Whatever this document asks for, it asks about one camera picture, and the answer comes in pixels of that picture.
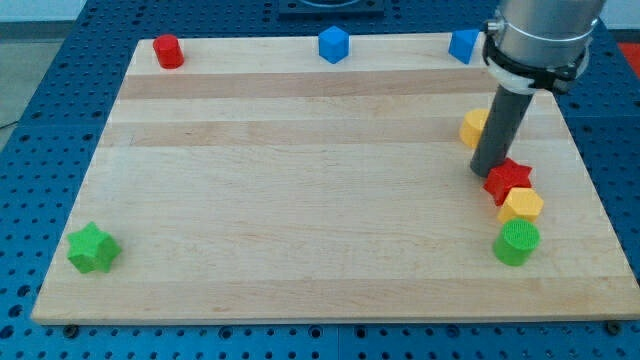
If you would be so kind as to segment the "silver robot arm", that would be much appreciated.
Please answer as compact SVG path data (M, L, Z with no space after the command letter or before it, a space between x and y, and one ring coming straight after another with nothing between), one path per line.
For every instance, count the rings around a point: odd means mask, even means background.
M504 89L566 93L589 64L604 0L501 0L485 23L482 56Z

